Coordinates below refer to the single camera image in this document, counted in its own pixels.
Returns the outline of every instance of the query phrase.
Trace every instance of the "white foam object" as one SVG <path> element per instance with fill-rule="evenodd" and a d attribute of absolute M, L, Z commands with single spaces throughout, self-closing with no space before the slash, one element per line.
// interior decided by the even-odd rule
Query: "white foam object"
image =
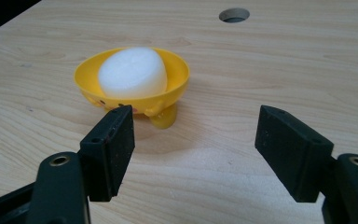
<path fill-rule="evenodd" d="M 139 99 L 165 92 L 164 62 L 150 48 L 123 49 L 100 67 L 98 80 L 107 97 Z"/>

